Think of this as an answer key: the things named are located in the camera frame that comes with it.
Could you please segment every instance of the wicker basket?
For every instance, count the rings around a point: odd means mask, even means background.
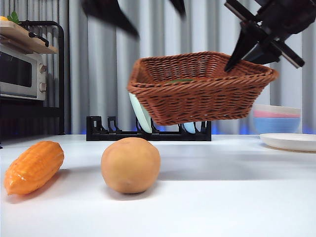
[[[158,125],[244,118],[278,73],[246,61],[226,73],[228,59],[218,52],[139,59],[127,90]],[[170,82],[179,79],[193,80]]]

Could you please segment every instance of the wooden shelf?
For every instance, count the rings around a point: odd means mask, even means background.
[[[24,45],[30,52],[49,54],[58,52],[58,49],[51,45],[46,47],[42,40],[29,37],[29,31],[12,21],[0,21],[0,35]]]

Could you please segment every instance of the black robotic claw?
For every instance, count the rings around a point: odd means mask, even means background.
[[[181,17],[184,17],[186,10],[183,0],[170,1]],[[86,15],[94,16],[139,37],[137,29],[120,9],[118,0],[81,0],[81,5]]]
[[[316,0],[256,2],[261,5],[256,15],[237,0],[227,0],[225,3],[225,6],[242,20],[239,39],[225,71],[232,69],[240,59],[266,64],[278,62],[281,55],[296,68],[302,67],[304,60],[285,44],[285,40],[315,21]]]

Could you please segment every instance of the white plate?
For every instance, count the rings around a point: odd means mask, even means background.
[[[147,133],[152,133],[152,125],[150,120],[150,115],[147,110],[139,103],[136,95],[132,93],[129,94],[130,102],[132,103],[132,107],[134,109],[134,113],[138,119],[139,124],[141,125],[142,129]]]
[[[316,135],[298,133],[264,133],[261,140],[271,147],[303,152],[316,152]]]

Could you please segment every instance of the oven door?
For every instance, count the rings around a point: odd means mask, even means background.
[[[0,47],[1,96],[39,99],[39,54],[24,55],[4,45]]]

